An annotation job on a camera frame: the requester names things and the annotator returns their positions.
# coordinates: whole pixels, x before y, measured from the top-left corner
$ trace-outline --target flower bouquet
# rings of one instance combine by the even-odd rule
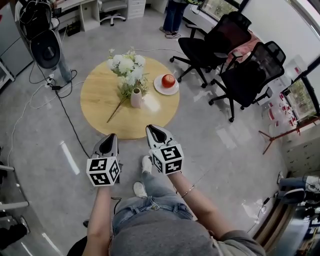
[[[120,102],[107,123],[121,104],[131,97],[133,91],[134,93],[140,91],[142,96],[148,91],[147,79],[144,77],[146,75],[144,74],[145,58],[141,55],[136,55],[133,48],[126,54],[113,56],[113,52],[114,49],[109,50],[110,55],[106,64],[120,78],[120,84],[118,85]]]

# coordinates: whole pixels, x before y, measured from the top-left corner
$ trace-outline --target red apple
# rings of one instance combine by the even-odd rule
[[[175,85],[176,79],[172,74],[165,74],[161,79],[162,86],[170,88]]]

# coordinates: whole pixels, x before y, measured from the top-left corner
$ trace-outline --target white vase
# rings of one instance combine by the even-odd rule
[[[134,108],[141,108],[142,94],[139,88],[133,89],[130,98],[131,106]]]

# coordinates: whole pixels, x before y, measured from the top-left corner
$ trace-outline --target glossy floor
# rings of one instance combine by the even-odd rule
[[[105,22],[97,29],[65,36],[63,50],[71,69],[77,70],[73,85],[84,81],[90,71],[109,55],[131,46],[137,50],[174,49],[181,51],[176,39],[166,39],[159,31],[164,17],[147,10],[143,18],[116,21],[113,27]],[[190,31],[181,25],[180,34],[188,37]],[[172,50],[141,52],[166,65],[177,77],[187,68],[185,63],[170,63]],[[7,163],[11,135],[26,103],[41,85],[29,83],[32,65],[27,67],[0,94],[0,146],[1,160]],[[54,72],[59,85],[63,85],[58,71]],[[206,74],[208,81],[214,72]],[[35,67],[32,81],[42,79]],[[223,92],[217,86],[202,89],[196,72],[186,75],[180,83],[180,102],[177,112],[166,128],[181,143],[185,156],[185,176],[212,199],[237,229],[249,230],[265,198],[277,189],[279,171],[285,171],[280,147],[274,143],[265,155],[264,138],[258,130],[267,130],[262,120],[262,109],[257,104],[244,111],[235,104],[235,120],[230,123],[230,106],[219,100],[209,106],[208,100]],[[104,136],[92,128],[80,107],[82,84],[73,88],[63,99],[87,152]],[[33,97],[31,105],[39,107],[55,96],[42,87]],[[23,214],[30,224],[31,233],[4,250],[4,255],[66,255],[71,246],[86,235],[82,222],[88,219],[96,194],[86,170],[86,155],[82,151],[58,99],[34,109],[26,107],[23,118],[16,126],[10,165],[14,166],[30,206],[15,214]],[[121,140],[120,161],[123,169],[120,184],[112,188],[116,197],[134,195],[132,185],[139,179],[142,156],[148,152],[146,138]],[[12,183],[12,190],[17,189]]]

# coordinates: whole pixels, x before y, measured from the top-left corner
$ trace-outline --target round wooden table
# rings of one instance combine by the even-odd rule
[[[85,79],[81,90],[81,109],[91,126],[108,135],[117,134],[119,139],[138,139],[146,136],[147,125],[164,127],[175,115],[179,105],[179,91],[174,95],[163,95],[155,90],[154,80],[170,70],[156,61],[145,57],[144,73],[149,90],[143,97],[142,107],[133,108],[127,99],[107,120],[120,102],[119,78],[106,62],[96,66]]]

